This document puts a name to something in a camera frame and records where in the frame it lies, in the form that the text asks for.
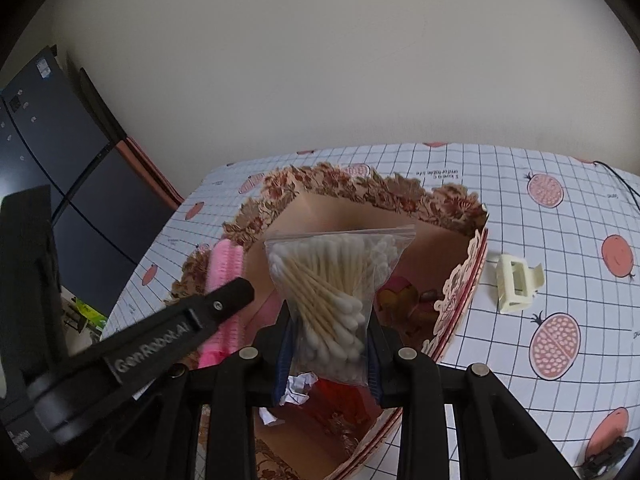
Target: bag of cotton swabs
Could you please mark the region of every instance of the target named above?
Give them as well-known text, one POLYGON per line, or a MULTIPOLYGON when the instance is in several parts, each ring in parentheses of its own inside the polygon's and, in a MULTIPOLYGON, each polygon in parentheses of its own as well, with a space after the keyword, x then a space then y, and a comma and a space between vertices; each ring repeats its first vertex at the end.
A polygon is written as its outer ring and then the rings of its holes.
POLYGON ((298 327, 291 374, 367 384, 373 298, 414 237, 415 227, 408 226, 265 241, 271 279, 298 327))

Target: pink plastic object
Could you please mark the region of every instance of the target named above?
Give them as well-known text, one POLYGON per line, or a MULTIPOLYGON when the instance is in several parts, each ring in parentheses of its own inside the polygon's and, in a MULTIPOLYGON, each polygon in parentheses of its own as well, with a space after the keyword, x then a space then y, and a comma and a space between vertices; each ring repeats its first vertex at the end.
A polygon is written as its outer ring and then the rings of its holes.
MULTIPOLYGON (((230 282, 242 274, 242 247, 231 240, 221 240, 211 250, 207 269, 206 292, 230 282)), ((226 357, 242 348, 244 326, 239 314, 227 319, 218 331, 200 347, 198 368, 220 364, 226 357)))

